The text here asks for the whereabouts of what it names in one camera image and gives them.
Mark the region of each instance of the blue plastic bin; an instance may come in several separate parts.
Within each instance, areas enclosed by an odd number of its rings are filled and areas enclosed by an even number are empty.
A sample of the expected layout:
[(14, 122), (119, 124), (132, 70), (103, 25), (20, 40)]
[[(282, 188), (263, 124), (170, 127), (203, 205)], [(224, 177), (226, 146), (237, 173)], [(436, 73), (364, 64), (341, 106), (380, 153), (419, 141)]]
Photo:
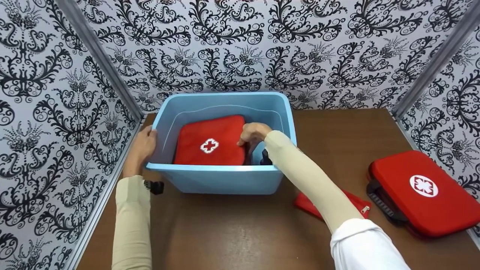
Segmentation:
[(233, 114), (247, 123), (261, 122), (285, 133), (296, 145), (292, 111), (285, 95), (276, 92), (177, 94), (158, 112), (153, 127), (157, 144), (147, 168), (160, 171), (180, 191), (204, 194), (267, 195), (283, 177), (275, 166), (260, 165), (264, 144), (255, 149), (251, 166), (171, 164), (180, 128), (185, 124)]

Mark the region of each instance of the zipper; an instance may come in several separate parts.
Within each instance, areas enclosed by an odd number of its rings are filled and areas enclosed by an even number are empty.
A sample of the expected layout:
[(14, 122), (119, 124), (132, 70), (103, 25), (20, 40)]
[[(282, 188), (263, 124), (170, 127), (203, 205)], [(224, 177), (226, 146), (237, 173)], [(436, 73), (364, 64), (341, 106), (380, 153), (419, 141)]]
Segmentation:
[(365, 206), (365, 207), (360, 211), (360, 213), (365, 214), (368, 210), (370, 210), (370, 207)]

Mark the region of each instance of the hand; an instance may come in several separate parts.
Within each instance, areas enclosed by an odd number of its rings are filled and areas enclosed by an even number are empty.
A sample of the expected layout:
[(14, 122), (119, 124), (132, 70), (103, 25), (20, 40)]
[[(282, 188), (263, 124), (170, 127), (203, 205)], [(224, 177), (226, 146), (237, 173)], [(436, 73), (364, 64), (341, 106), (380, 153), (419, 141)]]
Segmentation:
[(272, 131), (272, 129), (266, 124), (262, 123), (248, 123), (243, 125), (243, 131), (240, 135), (240, 140), (237, 142), (238, 146), (243, 146), (244, 144), (249, 144), (248, 154), (252, 154), (253, 150), (257, 145), (265, 140), (267, 134)]
[(123, 165), (123, 177), (140, 175), (145, 162), (152, 156), (156, 145), (156, 130), (148, 126), (140, 131)]

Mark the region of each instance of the red hard case first aid kit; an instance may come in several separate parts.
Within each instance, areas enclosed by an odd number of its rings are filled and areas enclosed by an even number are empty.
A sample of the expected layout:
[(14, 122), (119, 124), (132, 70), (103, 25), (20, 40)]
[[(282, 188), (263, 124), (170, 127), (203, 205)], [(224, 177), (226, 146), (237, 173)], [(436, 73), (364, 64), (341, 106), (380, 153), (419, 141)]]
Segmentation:
[(245, 147), (237, 142), (244, 124), (241, 115), (231, 115), (184, 125), (173, 164), (243, 165)]
[(419, 151), (374, 161), (368, 177), (370, 199), (417, 237), (441, 237), (480, 222), (480, 204)]

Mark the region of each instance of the patterned wall panel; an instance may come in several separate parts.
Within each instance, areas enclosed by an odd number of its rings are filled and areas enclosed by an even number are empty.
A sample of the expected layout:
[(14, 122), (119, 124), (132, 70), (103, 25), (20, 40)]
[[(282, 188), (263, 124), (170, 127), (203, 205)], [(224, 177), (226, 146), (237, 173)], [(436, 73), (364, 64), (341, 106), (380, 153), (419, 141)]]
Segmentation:
[[(401, 122), (420, 150), (480, 202), (480, 26)], [(480, 243), (480, 226), (474, 231)]]
[(62, 269), (136, 123), (53, 0), (0, 0), (0, 269)]
[(295, 109), (392, 108), (471, 4), (76, 1), (145, 112), (206, 91), (280, 91)]

